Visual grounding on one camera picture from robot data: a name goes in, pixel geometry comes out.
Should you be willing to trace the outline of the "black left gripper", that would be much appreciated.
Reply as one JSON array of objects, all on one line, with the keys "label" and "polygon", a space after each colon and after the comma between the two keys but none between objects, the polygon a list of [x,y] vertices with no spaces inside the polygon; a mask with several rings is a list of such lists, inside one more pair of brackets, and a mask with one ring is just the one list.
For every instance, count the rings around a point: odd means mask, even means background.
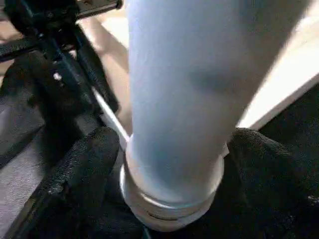
[{"label": "black left gripper", "polygon": [[[4,0],[2,14],[18,32],[37,35],[120,9],[122,5],[121,0]],[[64,125],[96,125],[97,100],[84,72],[114,113],[119,104],[98,54],[80,27],[74,28],[74,38],[80,65],[61,49],[46,50],[42,54],[46,63],[42,78],[43,108],[47,119]]]}]

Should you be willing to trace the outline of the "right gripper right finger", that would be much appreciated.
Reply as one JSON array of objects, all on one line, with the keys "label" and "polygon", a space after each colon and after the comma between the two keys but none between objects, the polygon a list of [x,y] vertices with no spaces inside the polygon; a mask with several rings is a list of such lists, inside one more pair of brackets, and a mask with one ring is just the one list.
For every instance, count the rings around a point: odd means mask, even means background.
[{"label": "right gripper right finger", "polygon": [[222,196],[216,238],[318,238],[319,199],[306,188],[295,159],[282,144],[239,128],[228,149],[239,189],[228,188]]}]

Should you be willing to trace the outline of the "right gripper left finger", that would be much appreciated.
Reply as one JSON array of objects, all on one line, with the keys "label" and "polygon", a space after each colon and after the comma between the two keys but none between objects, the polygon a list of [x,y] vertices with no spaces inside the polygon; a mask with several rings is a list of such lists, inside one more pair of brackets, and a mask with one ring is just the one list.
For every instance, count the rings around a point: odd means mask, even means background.
[{"label": "right gripper left finger", "polygon": [[143,226],[125,206],[106,200],[120,148],[101,127],[73,144],[13,221],[7,239],[140,239]]}]

